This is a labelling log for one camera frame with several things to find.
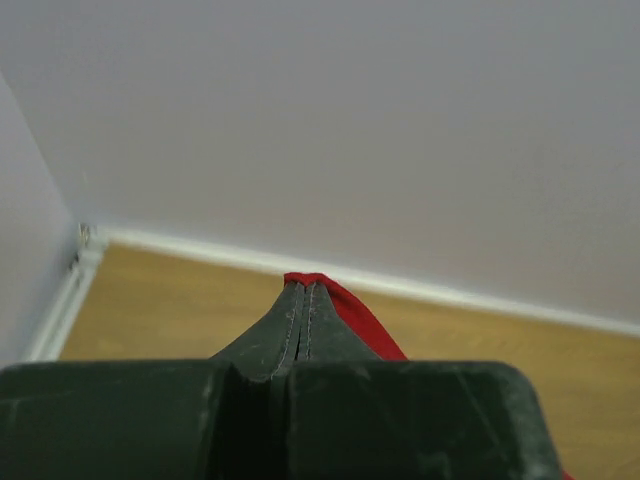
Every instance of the skirting board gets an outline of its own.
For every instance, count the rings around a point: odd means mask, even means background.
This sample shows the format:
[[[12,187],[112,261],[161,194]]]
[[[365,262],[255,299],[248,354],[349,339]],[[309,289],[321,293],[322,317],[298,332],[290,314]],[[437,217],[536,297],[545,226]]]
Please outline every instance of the skirting board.
[[[190,258],[265,273],[322,272],[345,286],[453,307],[483,310],[574,326],[640,336],[640,325],[584,315],[501,298],[477,295],[403,278],[344,268],[336,265],[274,255],[228,245],[217,245],[122,228],[98,228],[103,242],[115,242],[153,252]]]
[[[90,242],[78,252],[78,261],[69,269],[24,355],[25,362],[50,362],[58,359],[89,292],[105,248],[106,244]]]

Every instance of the white wall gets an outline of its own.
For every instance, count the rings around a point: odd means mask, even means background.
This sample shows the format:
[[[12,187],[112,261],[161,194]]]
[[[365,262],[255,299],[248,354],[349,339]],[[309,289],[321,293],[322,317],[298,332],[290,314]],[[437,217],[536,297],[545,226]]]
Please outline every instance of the white wall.
[[[0,74],[0,367],[22,358],[71,261],[74,233]]]
[[[637,0],[4,0],[73,212],[640,319]]]

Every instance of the scratch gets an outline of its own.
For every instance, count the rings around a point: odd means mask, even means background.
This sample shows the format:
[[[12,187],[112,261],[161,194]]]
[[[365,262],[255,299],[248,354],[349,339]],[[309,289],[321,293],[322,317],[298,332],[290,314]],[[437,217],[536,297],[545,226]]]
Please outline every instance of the scratch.
[[[18,417],[18,407],[20,406],[20,399],[14,399],[11,401],[11,409],[9,410],[9,419],[7,420],[7,431],[11,430],[16,423]]]
[[[464,375],[462,373],[460,373],[457,369],[455,370],[455,373],[456,373],[456,378],[458,379],[458,382],[460,383],[460,386],[464,390],[465,395],[467,396],[467,398],[469,399],[469,402],[471,403],[471,406],[473,407],[473,409],[478,414],[478,417],[480,417],[480,421],[484,425],[484,428],[485,428],[487,434],[489,435],[489,438],[491,438],[491,440],[493,441],[495,447],[498,449],[498,452],[500,453],[500,456],[503,458],[503,460],[508,461],[509,458],[507,457],[507,454],[506,454],[506,452],[504,450],[504,447],[500,443],[500,439],[498,438],[498,434],[493,429],[493,426],[491,425],[491,422],[489,421],[489,417],[487,417],[487,415],[482,410],[482,407],[480,406],[480,403],[478,402],[478,399],[471,392],[471,389],[469,388],[469,384],[465,380]]]
[[[311,358],[311,314],[313,313],[313,292],[316,289],[316,284],[311,285],[311,292],[309,293],[309,316],[307,317],[307,354],[305,358]]]
[[[53,393],[41,393],[41,394],[35,394],[35,395],[25,395],[22,397],[13,397],[7,400],[0,400],[0,405],[6,405],[7,403],[13,405],[14,402],[18,402],[18,404],[20,404],[20,402],[27,402],[29,400],[42,400],[46,398],[66,397],[67,395],[72,395],[79,391],[81,391],[81,389],[64,390],[62,392],[53,392]]]
[[[282,357],[280,357],[280,361],[278,362],[276,369],[271,374],[271,378],[275,377],[276,374],[280,371],[280,368],[282,368],[282,364],[284,363],[284,359],[287,357],[287,351],[289,350],[289,344],[291,343],[291,332],[293,330],[293,324],[296,318],[296,312],[298,311],[298,300],[300,298],[300,293],[295,292],[295,295],[296,295],[296,303],[293,306],[293,310],[286,314],[286,318],[287,320],[289,320],[289,328],[287,329],[287,336],[284,341],[284,351],[282,352]]]
[[[202,398],[207,399],[209,398],[209,395],[211,395],[211,392],[213,390],[213,377],[214,377],[214,374],[212,373],[207,378],[207,383],[205,384],[204,389],[202,390]]]

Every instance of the floor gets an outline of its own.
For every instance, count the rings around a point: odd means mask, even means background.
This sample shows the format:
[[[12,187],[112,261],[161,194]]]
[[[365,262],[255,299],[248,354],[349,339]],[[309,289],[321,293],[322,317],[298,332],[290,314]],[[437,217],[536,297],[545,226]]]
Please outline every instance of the floor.
[[[207,357],[281,288],[278,276],[111,246],[62,359]],[[640,338],[356,293],[410,358],[524,371],[577,480],[640,478]]]

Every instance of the seam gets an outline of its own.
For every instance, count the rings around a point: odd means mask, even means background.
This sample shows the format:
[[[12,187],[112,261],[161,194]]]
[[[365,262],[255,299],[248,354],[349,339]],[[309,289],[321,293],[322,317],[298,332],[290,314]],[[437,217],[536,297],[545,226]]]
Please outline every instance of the seam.
[[[282,352],[282,357],[278,362],[278,366],[273,371],[270,378],[275,377],[276,373],[280,371],[280,368],[284,363],[284,359],[287,357],[287,351],[289,351],[289,344],[291,343],[291,331],[293,330],[293,324],[295,323],[296,312],[298,311],[298,300],[300,299],[300,293],[297,290],[298,289],[296,288],[296,303],[293,306],[293,311],[291,312],[291,321],[289,323],[289,329],[287,330],[287,338],[285,339],[285,342],[284,342],[284,352]]]
[[[313,292],[316,289],[317,283],[311,285],[311,292],[309,293],[309,314],[307,315],[307,354],[306,358],[311,358],[311,310],[313,308]]]

